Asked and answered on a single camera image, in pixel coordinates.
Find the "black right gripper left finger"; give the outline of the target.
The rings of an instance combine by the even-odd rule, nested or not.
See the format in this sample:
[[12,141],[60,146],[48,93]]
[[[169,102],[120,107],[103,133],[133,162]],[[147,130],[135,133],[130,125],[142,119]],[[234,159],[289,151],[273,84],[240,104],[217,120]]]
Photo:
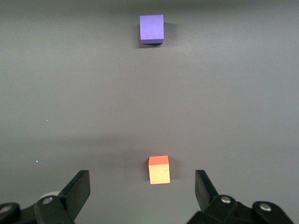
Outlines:
[[88,170],[80,170],[58,193],[21,209],[18,203],[0,205],[2,224],[73,224],[91,192]]

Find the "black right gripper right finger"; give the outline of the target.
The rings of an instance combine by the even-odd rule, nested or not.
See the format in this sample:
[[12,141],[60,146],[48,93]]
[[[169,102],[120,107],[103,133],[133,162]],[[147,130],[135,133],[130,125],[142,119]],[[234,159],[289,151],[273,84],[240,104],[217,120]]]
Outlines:
[[200,207],[189,224],[292,224],[276,204],[257,201],[249,208],[234,198],[220,195],[204,170],[195,171],[195,195]]

